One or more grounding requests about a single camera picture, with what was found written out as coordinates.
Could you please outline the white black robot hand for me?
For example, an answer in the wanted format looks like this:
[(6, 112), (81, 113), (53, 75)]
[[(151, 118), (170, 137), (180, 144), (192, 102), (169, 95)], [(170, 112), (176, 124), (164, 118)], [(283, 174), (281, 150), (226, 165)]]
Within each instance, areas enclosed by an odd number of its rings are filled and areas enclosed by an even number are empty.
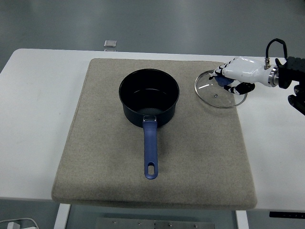
[(211, 73), (209, 79), (215, 79), (226, 91), (243, 95), (255, 89), (255, 83), (275, 87), (277, 67), (265, 67), (263, 62), (248, 57), (235, 57), (228, 63), (220, 65)]

